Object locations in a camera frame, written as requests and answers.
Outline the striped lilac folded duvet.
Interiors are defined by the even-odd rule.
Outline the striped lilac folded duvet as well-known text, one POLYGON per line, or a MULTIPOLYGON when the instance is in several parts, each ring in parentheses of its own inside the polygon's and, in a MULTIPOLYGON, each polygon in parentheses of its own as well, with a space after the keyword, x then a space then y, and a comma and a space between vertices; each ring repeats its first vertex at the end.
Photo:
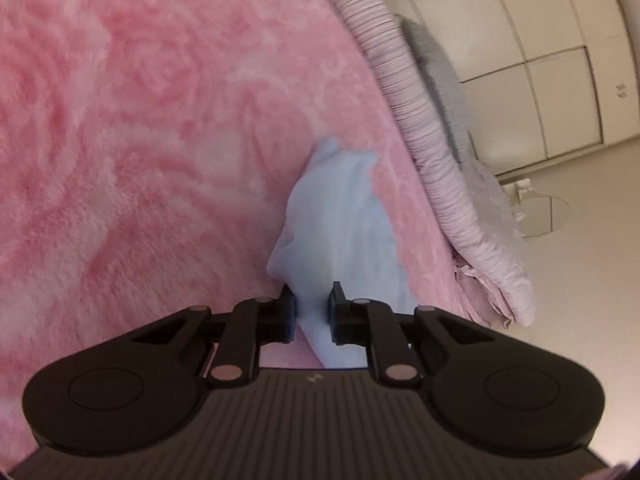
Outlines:
POLYGON ((462 165, 454 159, 399 18, 383 0, 330 1, 375 74, 454 255, 499 287, 513 323, 529 326, 535 317, 534 294, 509 201, 472 154, 462 165))

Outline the pink fluffy blanket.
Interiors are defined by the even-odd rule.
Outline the pink fluffy blanket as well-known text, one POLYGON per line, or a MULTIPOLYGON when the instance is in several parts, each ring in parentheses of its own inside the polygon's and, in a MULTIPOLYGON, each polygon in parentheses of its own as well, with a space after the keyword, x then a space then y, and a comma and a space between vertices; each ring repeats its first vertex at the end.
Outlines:
POLYGON ((1 466, 48 363, 266 272, 319 140, 372 186, 424 304, 468 316, 368 62, 329 0, 1 0, 1 466))

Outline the grey striped pillow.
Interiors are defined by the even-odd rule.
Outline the grey striped pillow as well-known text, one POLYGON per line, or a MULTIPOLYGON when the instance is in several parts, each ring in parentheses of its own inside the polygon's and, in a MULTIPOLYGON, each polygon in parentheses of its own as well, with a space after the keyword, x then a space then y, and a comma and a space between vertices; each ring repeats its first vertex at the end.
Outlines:
POLYGON ((462 165, 471 154, 471 112, 462 84, 444 48, 430 30, 408 18, 399 18, 402 36, 420 70, 444 125, 454 159, 462 165))

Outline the cream wardrobe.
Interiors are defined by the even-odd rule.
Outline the cream wardrobe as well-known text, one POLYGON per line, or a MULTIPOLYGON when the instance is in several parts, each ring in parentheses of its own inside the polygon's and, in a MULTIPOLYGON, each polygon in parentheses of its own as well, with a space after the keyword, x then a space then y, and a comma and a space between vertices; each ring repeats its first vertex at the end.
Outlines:
POLYGON ((500 177, 639 133, 639 0, 386 0, 442 46, 500 177))

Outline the pink folded bedding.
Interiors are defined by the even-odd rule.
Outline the pink folded bedding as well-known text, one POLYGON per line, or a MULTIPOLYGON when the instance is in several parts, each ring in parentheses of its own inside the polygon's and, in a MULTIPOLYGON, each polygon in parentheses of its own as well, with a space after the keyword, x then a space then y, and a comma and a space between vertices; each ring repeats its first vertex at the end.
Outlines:
POLYGON ((514 322, 513 312, 499 287, 458 254, 454 255, 454 273, 469 300, 468 317, 473 322, 487 327, 509 327, 514 322))

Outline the light blue garment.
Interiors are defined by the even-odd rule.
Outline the light blue garment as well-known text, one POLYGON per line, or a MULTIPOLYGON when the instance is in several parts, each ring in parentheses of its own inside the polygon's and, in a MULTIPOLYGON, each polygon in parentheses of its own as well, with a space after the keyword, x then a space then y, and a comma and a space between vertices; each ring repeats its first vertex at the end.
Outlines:
POLYGON ((366 350, 333 343, 329 296, 339 282, 349 299, 383 301, 399 313, 418 305, 399 261, 392 222, 375 196, 375 152, 347 151, 323 139, 292 189, 267 272, 296 299, 297 322, 327 368, 367 364, 366 350))

